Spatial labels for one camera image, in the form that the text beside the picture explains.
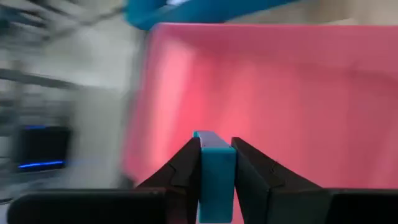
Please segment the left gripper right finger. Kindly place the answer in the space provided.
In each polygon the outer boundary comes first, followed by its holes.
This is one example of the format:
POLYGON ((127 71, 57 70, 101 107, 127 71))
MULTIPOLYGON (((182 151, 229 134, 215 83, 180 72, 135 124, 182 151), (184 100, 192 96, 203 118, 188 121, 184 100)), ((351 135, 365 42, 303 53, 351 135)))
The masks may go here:
POLYGON ((397 224, 396 189, 323 188, 241 138, 233 137, 231 145, 244 223, 397 224))

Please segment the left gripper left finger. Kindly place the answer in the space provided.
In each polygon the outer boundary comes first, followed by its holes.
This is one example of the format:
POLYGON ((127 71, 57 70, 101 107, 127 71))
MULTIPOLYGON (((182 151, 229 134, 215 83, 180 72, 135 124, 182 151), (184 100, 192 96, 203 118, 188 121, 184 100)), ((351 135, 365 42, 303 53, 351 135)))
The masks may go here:
POLYGON ((14 224, 195 223, 201 184, 200 138, 133 189, 48 189, 16 198, 14 224))

